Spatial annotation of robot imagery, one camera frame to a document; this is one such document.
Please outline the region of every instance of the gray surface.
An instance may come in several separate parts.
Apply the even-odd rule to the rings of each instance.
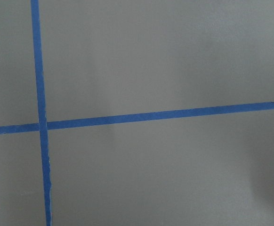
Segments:
[[[0,126],[38,121],[30,1],[0,0]]]
[[[53,226],[274,226],[274,111],[49,139]]]
[[[0,136],[0,226],[44,226],[38,132]]]
[[[274,101],[274,0],[40,0],[50,121]]]

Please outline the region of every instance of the blue line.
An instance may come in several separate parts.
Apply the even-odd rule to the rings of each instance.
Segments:
[[[25,125],[14,125],[14,126],[0,126],[0,134],[7,133],[24,133],[39,131],[39,124],[25,124]]]
[[[134,121],[151,121],[151,120],[195,117],[195,116],[214,115],[214,114],[252,112],[252,111],[262,111],[262,110],[271,110],[271,109],[274,109],[274,102],[243,104],[243,105],[228,105],[228,106],[217,106],[217,107],[203,107],[203,108],[194,108],[194,109],[186,109],[186,110],[116,115],[116,116],[75,119],[75,120],[65,120],[65,121],[52,121],[52,122],[48,122],[47,126],[48,126],[48,129],[65,129],[65,128],[75,128],[75,127],[84,127],[84,126],[126,123],[126,122],[134,122]]]
[[[44,77],[43,77],[40,15],[39,15],[38,0],[31,0],[31,7],[32,7],[34,65],[35,65],[35,76],[36,76],[37,98],[38,98],[40,145],[41,145],[41,158],[42,158],[42,170],[43,170],[46,225],[51,226],[50,163],[49,163],[49,155],[48,155],[48,130],[47,130],[47,119],[46,119],[45,84],[44,84]]]

